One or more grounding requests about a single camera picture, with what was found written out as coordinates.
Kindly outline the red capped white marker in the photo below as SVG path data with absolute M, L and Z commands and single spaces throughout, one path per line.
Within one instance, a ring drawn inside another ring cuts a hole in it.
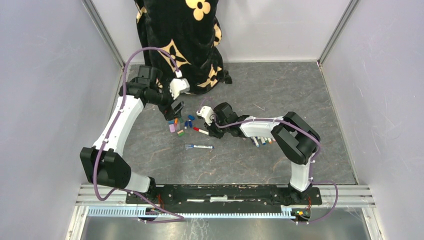
M 193 127 L 193 130 L 196 132 L 202 133 L 204 135 L 209 135 L 209 132 L 207 130 L 200 129 L 198 127 Z

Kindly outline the pink highlighter cap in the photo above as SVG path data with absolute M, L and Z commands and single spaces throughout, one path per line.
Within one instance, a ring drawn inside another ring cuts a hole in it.
M 175 133 L 175 132 L 176 132 L 176 128 L 175 128 L 175 125 L 174 125 L 174 124 L 170 124 L 170 125 L 169 125 L 169 131 L 170 131 L 171 133 Z

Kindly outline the clear blue ballpoint pen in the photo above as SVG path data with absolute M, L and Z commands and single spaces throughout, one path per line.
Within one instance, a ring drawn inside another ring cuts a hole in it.
M 212 150 L 212 149 L 214 149 L 214 146 L 212 146 L 212 145 L 186 144 L 185 148 L 186 149 L 209 149 L 209 150 Z

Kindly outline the blue capped white marker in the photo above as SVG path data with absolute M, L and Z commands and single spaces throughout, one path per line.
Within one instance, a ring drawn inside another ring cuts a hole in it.
M 252 137 L 252 140 L 253 140 L 254 144 L 259 148 L 260 142 L 259 142 L 258 138 L 256 136 L 254 136 L 254 137 Z

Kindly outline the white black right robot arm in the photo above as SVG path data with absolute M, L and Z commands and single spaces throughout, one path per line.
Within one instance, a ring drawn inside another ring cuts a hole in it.
M 228 133 L 237 138 L 275 141 L 291 162 L 289 199 L 302 204 L 309 198 L 313 181 L 311 164 L 321 150 L 321 137 L 297 113 L 289 111 L 272 118 L 237 115 L 229 103 L 223 102 L 215 108 L 201 106 L 196 115 L 204 120 L 211 137 L 220 139 Z

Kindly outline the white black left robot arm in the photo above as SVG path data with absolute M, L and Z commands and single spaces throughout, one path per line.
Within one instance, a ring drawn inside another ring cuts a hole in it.
M 141 66 L 138 75 L 120 88 L 116 108 L 105 129 L 91 147 L 84 147 L 80 160 L 89 183 L 138 192 L 145 204 L 153 203 L 157 190 L 151 177 L 132 171 L 123 159 L 124 146 L 131 128 L 146 104 L 164 108 L 166 120 L 178 118 L 183 102 L 173 106 L 181 93 L 190 89 L 180 70 L 168 87 L 160 88 L 162 72 L 151 66 Z

